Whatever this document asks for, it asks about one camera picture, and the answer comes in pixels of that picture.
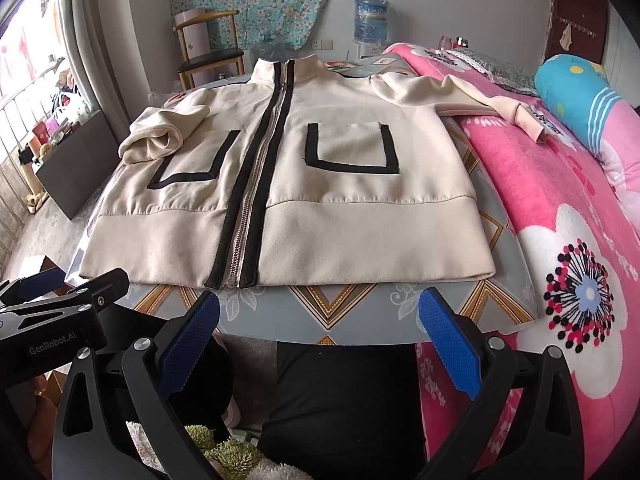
jacket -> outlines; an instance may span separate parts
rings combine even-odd
[[[132,124],[120,155],[133,163],[108,185],[80,273],[216,289],[489,277],[476,194],[439,116],[501,115],[535,138],[524,106],[453,76],[259,60],[249,82],[187,96],[180,118],[152,109]]]

brown door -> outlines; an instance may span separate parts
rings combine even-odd
[[[556,54],[573,54],[601,64],[608,15],[607,0],[553,0],[545,60]],[[567,27],[571,30],[569,50],[560,41]]]

zipper teeth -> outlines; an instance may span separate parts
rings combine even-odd
[[[286,72],[283,70],[284,79],[286,81]],[[242,215],[240,217],[240,223],[238,225],[238,232],[236,233],[236,239],[234,241],[234,248],[231,257],[231,264],[229,267],[229,276],[226,281],[226,284],[229,286],[237,286],[240,282],[240,261],[241,255],[244,252],[244,244],[245,244],[245,231],[247,225],[249,223],[249,213],[251,212],[250,199],[255,194],[257,183],[258,183],[258,175],[260,173],[260,168],[262,167],[263,159],[265,157],[265,153],[267,152],[267,148],[269,142],[271,140],[271,136],[273,135],[273,131],[275,130],[275,126],[278,122],[278,115],[280,114],[280,107],[282,106],[282,101],[284,101],[284,91],[285,91],[285,83],[281,83],[280,85],[280,94],[278,95],[278,101],[274,107],[274,113],[271,116],[271,123],[268,129],[268,135],[264,136],[263,142],[258,149],[258,155],[256,157],[257,164],[254,165],[253,171],[251,173],[251,180],[249,181],[248,192],[244,195],[242,199]]]

pillow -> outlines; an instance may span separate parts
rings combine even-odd
[[[509,92],[538,97],[533,73],[521,66],[508,61],[500,61],[469,48],[455,48],[447,50],[447,52],[471,65],[500,88]]]
[[[640,117],[609,87],[599,64],[560,54],[536,74],[536,88],[582,145],[600,161],[623,211],[640,234]]]

blue water bottle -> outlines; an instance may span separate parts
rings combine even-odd
[[[388,10],[387,0],[356,0],[353,39],[358,43],[384,43]]]

